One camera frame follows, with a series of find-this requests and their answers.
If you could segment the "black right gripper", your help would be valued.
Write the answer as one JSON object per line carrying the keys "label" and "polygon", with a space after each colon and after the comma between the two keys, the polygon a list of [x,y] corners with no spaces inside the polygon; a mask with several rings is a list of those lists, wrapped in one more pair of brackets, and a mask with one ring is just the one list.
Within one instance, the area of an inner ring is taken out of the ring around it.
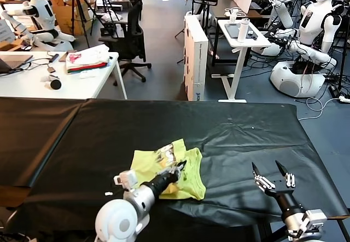
{"label": "black right gripper", "polygon": [[275,160],[275,163],[285,182],[282,180],[275,181],[275,183],[271,182],[260,174],[258,167],[252,162],[254,182],[265,194],[276,200],[282,216],[300,213],[300,204],[294,198],[294,190],[291,189],[296,187],[295,175],[289,172],[279,161]]}

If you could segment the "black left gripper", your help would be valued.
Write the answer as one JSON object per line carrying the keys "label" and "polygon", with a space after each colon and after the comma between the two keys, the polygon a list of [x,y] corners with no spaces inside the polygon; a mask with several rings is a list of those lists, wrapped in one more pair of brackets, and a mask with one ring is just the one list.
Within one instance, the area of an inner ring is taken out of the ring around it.
{"label": "black left gripper", "polygon": [[143,182],[142,185],[149,187],[154,197],[159,197],[171,183],[175,183],[180,179],[185,165],[186,160],[183,160],[175,166],[164,168],[151,181]]}

